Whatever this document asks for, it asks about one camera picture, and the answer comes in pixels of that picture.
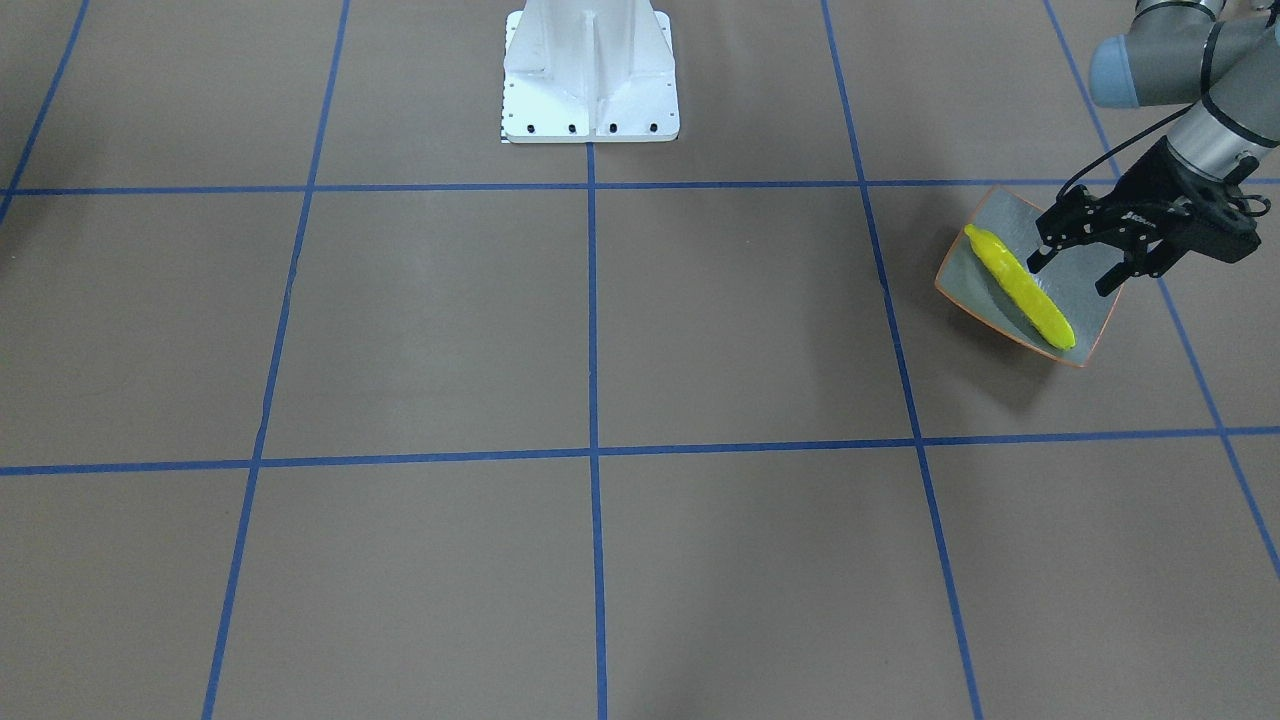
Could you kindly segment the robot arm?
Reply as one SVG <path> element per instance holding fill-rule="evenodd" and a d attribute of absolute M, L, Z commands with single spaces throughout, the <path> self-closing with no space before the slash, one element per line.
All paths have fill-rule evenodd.
<path fill-rule="evenodd" d="M 1108 296 L 1125 281 L 1158 278 L 1193 252 L 1234 264 L 1261 243 L 1258 218 L 1271 204 L 1242 183 L 1279 143 L 1277 4 L 1225 20 L 1221 1 L 1138 1 L 1126 33 L 1091 59 L 1089 94 L 1100 108 L 1174 106 L 1155 143 L 1105 196 L 1078 178 L 1036 223 L 1043 270 L 1061 251 L 1093 243 L 1120 260 L 1094 287 Z"/>

